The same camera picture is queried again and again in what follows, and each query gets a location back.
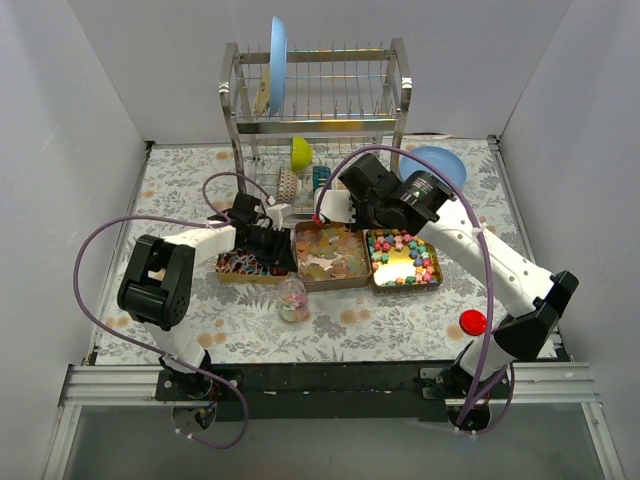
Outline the steel dish rack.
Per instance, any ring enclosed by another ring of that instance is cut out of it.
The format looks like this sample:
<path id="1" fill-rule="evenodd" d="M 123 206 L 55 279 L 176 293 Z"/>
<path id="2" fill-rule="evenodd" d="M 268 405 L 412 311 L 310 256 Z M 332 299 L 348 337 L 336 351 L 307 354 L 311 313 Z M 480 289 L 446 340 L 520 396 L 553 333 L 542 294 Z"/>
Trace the steel dish rack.
<path id="1" fill-rule="evenodd" d="M 269 52 L 242 50 L 234 42 L 224 50 L 218 92 L 240 191 L 276 192 L 294 136 L 306 139 L 313 161 L 329 168 L 362 146 L 400 146 L 413 91 L 403 39 L 378 46 L 292 47 L 281 113 L 270 117 L 268 108 L 256 117 L 254 99 L 269 60 Z"/>

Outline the clear glass jar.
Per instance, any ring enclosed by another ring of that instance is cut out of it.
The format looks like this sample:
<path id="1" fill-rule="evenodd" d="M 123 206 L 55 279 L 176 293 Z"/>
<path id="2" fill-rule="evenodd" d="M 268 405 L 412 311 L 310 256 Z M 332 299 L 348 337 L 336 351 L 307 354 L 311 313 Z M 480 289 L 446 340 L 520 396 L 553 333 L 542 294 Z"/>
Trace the clear glass jar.
<path id="1" fill-rule="evenodd" d="M 277 287 L 277 309 L 287 323 L 298 323 L 310 316 L 309 298 L 305 285 L 297 278 L 288 278 Z"/>

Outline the star candy tin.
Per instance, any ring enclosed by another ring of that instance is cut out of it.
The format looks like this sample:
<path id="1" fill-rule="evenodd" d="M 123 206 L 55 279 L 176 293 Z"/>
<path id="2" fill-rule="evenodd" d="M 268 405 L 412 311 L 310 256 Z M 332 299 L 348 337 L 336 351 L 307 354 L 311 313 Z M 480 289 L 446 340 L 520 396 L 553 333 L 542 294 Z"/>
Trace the star candy tin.
<path id="1" fill-rule="evenodd" d="M 443 274 L 435 248 L 399 229 L 374 229 L 365 234 L 372 285 L 379 291 L 437 290 Z"/>

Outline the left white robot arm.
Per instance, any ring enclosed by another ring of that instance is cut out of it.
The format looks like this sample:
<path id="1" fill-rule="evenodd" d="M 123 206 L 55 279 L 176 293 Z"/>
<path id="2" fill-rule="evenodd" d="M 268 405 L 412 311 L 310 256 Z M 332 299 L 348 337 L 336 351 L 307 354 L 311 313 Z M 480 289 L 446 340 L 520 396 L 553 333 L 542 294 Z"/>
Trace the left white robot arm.
<path id="1" fill-rule="evenodd" d="M 231 208 L 205 224 L 165 237 L 143 235 L 134 245 L 117 294 L 119 308 L 151 334 L 164 368 L 180 373 L 178 387 L 193 400 L 213 386 L 203 369 L 207 352 L 180 326 L 191 299 L 196 266 L 219 257 L 243 254 L 269 275 L 297 270 L 291 230 L 284 219 L 291 206 L 238 193 Z"/>

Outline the popsicle candy tin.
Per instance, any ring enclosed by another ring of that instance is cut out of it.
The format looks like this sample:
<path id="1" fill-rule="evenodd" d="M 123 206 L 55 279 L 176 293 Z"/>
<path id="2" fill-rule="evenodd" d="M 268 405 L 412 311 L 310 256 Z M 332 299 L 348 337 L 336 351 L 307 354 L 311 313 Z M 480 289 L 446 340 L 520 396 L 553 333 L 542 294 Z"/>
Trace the popsicle candy tin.
<path id="1" fill-rule="evenodd" d="M 345 224 L 299 222 L 294 249 L 298 277 L 308 292 L 364 287 L 372 275 L 364 234 Z"/>

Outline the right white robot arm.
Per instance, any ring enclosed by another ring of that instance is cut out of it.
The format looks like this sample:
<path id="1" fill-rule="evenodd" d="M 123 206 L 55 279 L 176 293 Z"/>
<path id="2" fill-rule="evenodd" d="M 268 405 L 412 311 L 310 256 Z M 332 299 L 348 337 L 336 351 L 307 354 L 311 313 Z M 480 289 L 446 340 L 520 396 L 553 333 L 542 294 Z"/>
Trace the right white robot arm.
<path id="1" fill-rule="evenodd" d="M 568 270 L 552 273 L 524 258 L 482 226 L 458 186 L 421 168 L 406 178 L 382 165 L 371 148 L 347 157 L 332 176 L 344 187 L 319 189 L 322 222 L 356 230 L 398 229 L 444 252 L 486 288 L 486 318 L 500 302 L 506 315 L 471 342 L 450 369 L 454 389 L 475 397 L 516 360 L 537 358 L 579 286 Z"/>

